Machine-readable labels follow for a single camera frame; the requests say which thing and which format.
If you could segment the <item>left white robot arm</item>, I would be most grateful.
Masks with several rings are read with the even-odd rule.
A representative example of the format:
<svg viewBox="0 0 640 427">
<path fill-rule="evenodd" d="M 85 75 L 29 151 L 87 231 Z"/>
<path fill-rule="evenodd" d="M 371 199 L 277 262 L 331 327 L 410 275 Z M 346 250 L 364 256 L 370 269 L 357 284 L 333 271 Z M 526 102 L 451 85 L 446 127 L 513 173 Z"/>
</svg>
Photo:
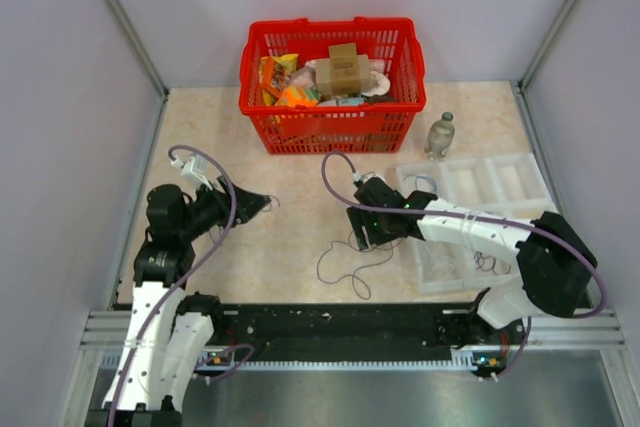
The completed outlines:
<svg viewBox="0 0 640 427">
<path fill-rule="evenodd" d="M 146 197 L 147 228 L 134 259 L 133 297 L 121 357 L 111 386 L 87 426 L 180 426 L 183 402 L 207 343 L 220 341 L 227 321 L 216 296 L 186 294 L 188 280 L 230 230 L 252 220 L 269 196 L 237 187 L 219 164 L 189 146 L 168 152 L 193 194 L 162 184 Z"/>
</svg>

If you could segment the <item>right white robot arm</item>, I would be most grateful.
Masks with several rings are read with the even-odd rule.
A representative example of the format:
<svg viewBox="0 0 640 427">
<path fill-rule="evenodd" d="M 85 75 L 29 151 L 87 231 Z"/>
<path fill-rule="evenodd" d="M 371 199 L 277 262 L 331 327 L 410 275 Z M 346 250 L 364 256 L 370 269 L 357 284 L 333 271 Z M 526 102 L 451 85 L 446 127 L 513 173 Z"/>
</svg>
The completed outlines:
<svg viewBox="0 0 640 427">
<path fill-rule="evenodd" d="M 538 313 L 575 318 L 588 285 L 602 281 L 589 249 L 555 212 L 516 220 L 474 212 L 429 192 L 403 197 L 375 175 L 354 174 L 353 180 L 355 199 L 348 211 L 364 217 L 356 228 L 362 241 L 454 244 L 510 266 L 512 279 L 487 288 L 472 304 L 466 327 L 478 342 L 490 342 L 511 322 Z"/>
</svg>

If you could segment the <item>clear plastic bottle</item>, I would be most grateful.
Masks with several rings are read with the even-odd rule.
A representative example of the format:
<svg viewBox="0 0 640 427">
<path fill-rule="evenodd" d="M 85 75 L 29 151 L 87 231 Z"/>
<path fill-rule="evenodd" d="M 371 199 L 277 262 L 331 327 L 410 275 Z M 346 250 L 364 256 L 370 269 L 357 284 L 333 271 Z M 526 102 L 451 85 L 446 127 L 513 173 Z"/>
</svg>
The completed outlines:
<svg viewBox="0 0 640 427">
<path fill-rule="evenodd" d="M 451 112 L 444 112 L 440 119 L 432 124 L 424 149 L 429 159 L 439 160 L 447 155 L 455 135 L 453 120 L 454 115 Z"/>
</svg>

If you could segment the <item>orange sponge pack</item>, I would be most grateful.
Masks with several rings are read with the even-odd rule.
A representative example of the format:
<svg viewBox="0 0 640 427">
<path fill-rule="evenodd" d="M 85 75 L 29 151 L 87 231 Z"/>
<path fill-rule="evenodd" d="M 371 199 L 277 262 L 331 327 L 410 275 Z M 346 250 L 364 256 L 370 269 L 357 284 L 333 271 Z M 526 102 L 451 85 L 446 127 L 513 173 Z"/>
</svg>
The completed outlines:
<svg viewBox="0 0 640 427">
<path fill-rule="evenodd" d="M 314 107 L 320 100 L 321 95 L 316 88 L 288 86 L 283 90 L 275 106 Z"/>
</svg>

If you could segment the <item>white compartment tray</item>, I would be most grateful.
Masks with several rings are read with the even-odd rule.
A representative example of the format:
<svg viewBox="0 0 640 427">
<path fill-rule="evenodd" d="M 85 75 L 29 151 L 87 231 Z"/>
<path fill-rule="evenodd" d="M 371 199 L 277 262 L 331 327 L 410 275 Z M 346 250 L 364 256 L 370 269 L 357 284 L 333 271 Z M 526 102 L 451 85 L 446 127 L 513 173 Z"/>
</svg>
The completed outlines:
<svg viewBox="0 0 640 427">
<path fill-rule="evenodd" d="M 556 210 L 531 153 L 404 164 L 395 173 L 403 196 L 431 192 L 463 208 L 517 220 Z M 517 275 L 507 262 L 467 246 L 415 239 L 409 245 L 423 295 L 480 291 Z"/>
</svg>

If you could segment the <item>pink white plush item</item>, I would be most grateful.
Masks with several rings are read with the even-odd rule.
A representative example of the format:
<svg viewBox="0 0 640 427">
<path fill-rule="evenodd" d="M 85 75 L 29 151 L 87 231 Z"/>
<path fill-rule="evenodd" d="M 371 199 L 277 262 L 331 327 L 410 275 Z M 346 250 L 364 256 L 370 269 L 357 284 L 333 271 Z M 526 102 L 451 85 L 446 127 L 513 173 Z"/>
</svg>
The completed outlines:
<svg viewBox="0 0 640 427">
<path fill-rule="evenodd" d="M 391 89 L 391 81 L 385 75 L 385 61 L 382 59 L 371 59 L 369 61 L 371 84 L 368 90 L 363 90 L 364 97 L 384 96 Z"/>
</svg>

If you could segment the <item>red plastic shopping basket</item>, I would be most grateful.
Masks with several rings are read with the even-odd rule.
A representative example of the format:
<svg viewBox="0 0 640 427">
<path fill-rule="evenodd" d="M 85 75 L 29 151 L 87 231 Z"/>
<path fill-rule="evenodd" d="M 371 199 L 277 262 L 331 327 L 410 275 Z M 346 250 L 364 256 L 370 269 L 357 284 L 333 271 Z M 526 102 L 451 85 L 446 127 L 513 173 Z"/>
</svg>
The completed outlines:
<svg viewBox="0 0 640 427">
<path fill-rule="evenodd" d="M 239 79 L 240 111 L 270 154 L 396 152 L 426 104 L 406 17 L 255 22 Z"/>
</svg>

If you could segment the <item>orange snack packet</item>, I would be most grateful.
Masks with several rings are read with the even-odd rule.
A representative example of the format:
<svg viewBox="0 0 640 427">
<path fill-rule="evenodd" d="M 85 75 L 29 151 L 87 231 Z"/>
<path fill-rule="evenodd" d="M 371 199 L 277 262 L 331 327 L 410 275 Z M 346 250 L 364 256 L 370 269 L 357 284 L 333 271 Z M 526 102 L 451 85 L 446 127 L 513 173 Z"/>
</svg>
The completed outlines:
<svg viewBox="0 0 640 427">
<path fill-rule="evenodd" d="M 290 83 L 297 70 L 298 55 L 265 56 L 259 63 L 259 86 L 266 106 L 273 106 Z"/>
</svg>

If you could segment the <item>brown cardboard box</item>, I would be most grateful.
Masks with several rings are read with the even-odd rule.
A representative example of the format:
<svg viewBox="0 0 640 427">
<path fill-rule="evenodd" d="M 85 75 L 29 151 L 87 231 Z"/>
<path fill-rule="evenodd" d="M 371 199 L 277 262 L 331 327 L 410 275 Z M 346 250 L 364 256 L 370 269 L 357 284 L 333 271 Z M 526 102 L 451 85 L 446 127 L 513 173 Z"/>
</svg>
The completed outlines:
<svg viewBox="0 0 640 427">
<path fill-rule="evenodd" d="M 359 94 L 371 84 L 369 58 L 358 53 L 355 43 L 330 46 L 329 56 L 317 59 L 314 71 L 322 97 Z"/>
</svg>

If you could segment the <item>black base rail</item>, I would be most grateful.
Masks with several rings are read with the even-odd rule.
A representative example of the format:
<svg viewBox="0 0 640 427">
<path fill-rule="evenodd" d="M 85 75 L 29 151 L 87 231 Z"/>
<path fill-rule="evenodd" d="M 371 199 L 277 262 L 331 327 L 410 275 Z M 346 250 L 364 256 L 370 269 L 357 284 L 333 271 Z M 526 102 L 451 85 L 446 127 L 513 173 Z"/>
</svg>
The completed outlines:
<svg viewBox="0 0 640 427">
<path fill-rule="evenodd" d="M 521 320 L 493 328 L 465 303 L 230 304 L 196 293 L 177 311 L 211 319 L 209 346 L 253 346 L 253 364 L 449 360 L 464 347 L 504 352 L 525 332 Z"/>
</svg>

